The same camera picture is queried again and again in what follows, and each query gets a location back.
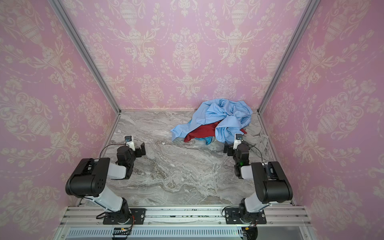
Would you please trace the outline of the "teal cloth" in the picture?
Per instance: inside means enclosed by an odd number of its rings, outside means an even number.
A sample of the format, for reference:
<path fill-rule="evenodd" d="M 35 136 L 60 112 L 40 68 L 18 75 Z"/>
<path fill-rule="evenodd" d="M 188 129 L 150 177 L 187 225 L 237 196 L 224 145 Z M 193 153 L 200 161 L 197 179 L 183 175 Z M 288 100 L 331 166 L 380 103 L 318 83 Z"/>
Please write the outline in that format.
<path fill-rule="evenodd" d="M 195 140 L 204 142 L 205 145 L 210 145 L 215 140 L 215 137 L 195 138 Z"/>

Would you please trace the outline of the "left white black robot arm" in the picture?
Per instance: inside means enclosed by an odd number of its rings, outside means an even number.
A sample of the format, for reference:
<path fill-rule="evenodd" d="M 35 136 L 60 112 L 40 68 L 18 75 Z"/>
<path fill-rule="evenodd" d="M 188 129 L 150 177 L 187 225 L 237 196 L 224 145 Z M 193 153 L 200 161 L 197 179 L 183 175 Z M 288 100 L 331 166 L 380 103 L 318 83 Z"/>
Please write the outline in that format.
<path fill-rule="evenodd" d="M 127 200 L 107 186 L 107 180 L 129 180 L 137 158 L 146 155 L 145 143 L 139 148 L 129 142 L 117 149 L 117 162 L 110 158 L 82 159 L 66 183 L 66 193 L 78 199 L 91 201 L 104 212 L 96 219 L 104 225 L 142 225 L 146 209 L 131 209 Z"/>

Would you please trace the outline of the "dark red cloth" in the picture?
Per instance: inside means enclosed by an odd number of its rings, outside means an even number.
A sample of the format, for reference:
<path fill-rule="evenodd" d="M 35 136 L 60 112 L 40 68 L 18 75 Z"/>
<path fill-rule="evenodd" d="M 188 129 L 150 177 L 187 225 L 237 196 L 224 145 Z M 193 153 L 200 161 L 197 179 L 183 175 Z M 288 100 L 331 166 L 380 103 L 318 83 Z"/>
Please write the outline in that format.
<path fill-rule="evenodd" d="M 197 127 L 187 134 L 184 138 L 184 142 L 187 143 L 195 138 L 215 137 L 215 139 L 221 143 L 233 143 L 236 134 L 244 135 L 247 133 L 244 129 L 225 127 L 224 125 L 221 125 L 221 122 L 222 120 Z"/>

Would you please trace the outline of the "light blue cloth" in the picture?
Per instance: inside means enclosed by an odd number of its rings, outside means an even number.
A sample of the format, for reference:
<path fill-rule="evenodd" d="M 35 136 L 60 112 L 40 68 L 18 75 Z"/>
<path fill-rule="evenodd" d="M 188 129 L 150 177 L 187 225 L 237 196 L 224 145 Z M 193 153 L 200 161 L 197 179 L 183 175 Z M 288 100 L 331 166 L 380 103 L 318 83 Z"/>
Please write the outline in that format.
<path fill-rule="evenodd" d="M 172 140 L 185 138 L 197 128 L 219 122 L 215 128 L 215 138 L 224 143 L 233 143 L 237 134 L 247 127 L 252 120 L 253 111 L 244 101 L 214 99 L 203 102 L 193 113 L 187 124 L 180 124 L 171 130 Z"/>

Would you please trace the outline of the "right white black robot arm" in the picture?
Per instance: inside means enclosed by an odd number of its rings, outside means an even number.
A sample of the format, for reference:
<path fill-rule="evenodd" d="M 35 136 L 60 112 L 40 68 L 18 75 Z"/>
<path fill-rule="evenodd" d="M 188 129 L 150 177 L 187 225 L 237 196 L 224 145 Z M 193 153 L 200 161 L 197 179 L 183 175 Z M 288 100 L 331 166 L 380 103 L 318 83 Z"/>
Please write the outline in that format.
<path fill-rule="evenodd" d="M 272 203 L 283 203 L 293 198 L 293 189 L 279 162 L 268 163 L 249 161 L 250 147 L 246 144 L 230 145 L 225 143 L 224 153 L 233 157 L 235 176 L 242 180 L 253 180 L 255 190 L 247 198 L 241 200 L 239 212 L 229 222 L 245 224 L 265 224 L 262 216 L 264 209 Z"/>

